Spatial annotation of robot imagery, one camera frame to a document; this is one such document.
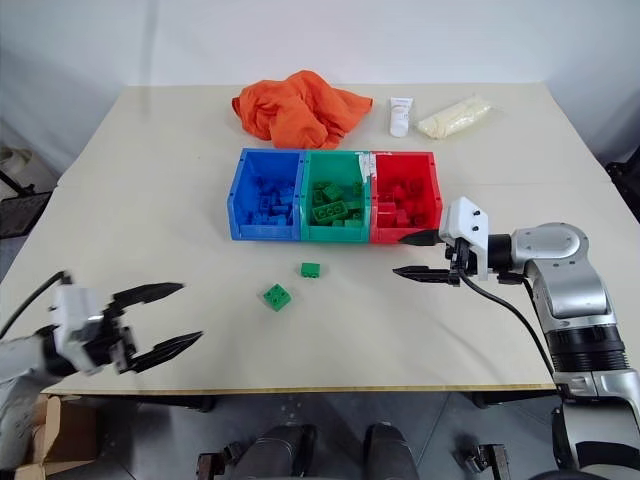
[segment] cardboard box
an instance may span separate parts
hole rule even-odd
[[[32,442],[15,480],[45,480],[47,475],[91,463],[97,456],[96,411],[41,395],[33,417]]]

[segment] white tube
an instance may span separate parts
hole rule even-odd
[[[474,95],[417,123],[416,128],[431,138],[445,138],[464,130],[484,117],[491,104]]]
[[[391,121],[389,133],[394,137],[406,137],[409,133],[409,110],[413,104],[413,98],[391,97]]]

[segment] blue bin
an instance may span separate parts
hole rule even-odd
[[[231,238],[300,241],[304,157],[304,150],[242,150],[227,199]]]

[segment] white wall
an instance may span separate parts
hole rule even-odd
[[[301,68],[335,83],[544,80],[601,161],[640,142],[637,0],[0,2],[0,112],[59,171],[123,85]]]

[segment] floor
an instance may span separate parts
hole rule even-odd
[[[472,475],[456,463],[456,446],[472,437],[505,444],[511,477],[527,479],[555,468],[550,412],[558,403],[545,397],[478,409],[465,395],[446,392],[232,395],[201,413],[115,400],[100,408],[99,459],[49,479],[192,479],[198,454],[234,441],[248,445],[287,423],[318,427],[312,475],[359,479],[364,435],[378,421],[403,432],[420,478],[493,478],[490,469]]]

